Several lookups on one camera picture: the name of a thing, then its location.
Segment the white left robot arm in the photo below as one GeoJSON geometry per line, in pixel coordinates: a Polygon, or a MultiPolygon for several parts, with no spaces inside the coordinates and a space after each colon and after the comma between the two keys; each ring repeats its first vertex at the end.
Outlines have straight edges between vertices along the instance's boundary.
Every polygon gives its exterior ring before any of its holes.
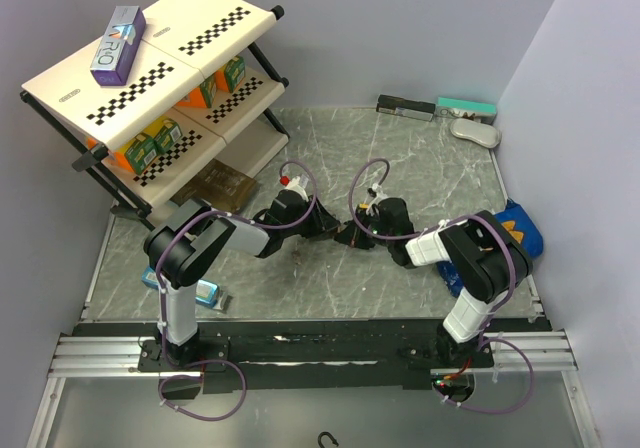
{"type": "Polygon", "coordinates": [[[191,199],[146,238],[143,251],[159,283],[156,339],[162,358],[177,370],[191,367],[199,349],[195,315],[196,288],[225,249],[264,259],[285,239],[323,239],[337,232],[340,221],[314,196],[282,189],[271,205],[244,219],[191,199]]]}

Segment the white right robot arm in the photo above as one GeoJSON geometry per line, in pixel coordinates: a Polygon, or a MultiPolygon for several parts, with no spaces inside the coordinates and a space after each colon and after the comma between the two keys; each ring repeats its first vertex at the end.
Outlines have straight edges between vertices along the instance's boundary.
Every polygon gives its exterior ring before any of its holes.
{"type": "Polygon", "coordinates": [[[358,206],[335,240],[361,250],[384,246],[406,269],[442,265],[453,270],[461,289],[435,341],[438,358],[453,367],[478,349],[495,312],[533,268],[527,251],[490,212],[418,232],[406,202],[397,197],[358,206]]]}

